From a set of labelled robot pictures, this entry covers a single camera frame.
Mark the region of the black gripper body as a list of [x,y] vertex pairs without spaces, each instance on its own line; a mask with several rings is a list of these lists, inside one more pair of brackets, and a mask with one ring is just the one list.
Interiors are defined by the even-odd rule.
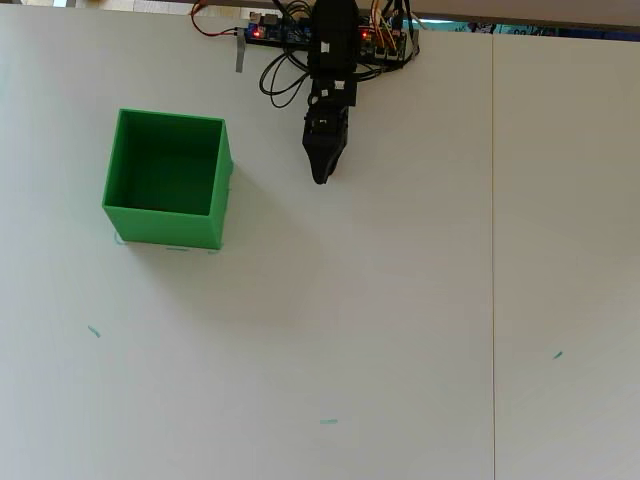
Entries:
[[343,150],[348,139],[349,109],[356,105],[354,77],[319,77],[312,80],[305,115],[306,150]]

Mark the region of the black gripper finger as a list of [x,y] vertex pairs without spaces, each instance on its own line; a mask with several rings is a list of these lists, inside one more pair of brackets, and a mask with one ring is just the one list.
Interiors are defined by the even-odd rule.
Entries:
[[308,156],[311,174],[318,185],[326,184],[334,171],[334,148],[326,144],[304,143]]
[[325,180],[328,180],[334,173],[345,147],[345,142],[331,142],[328,146],[325,165]]

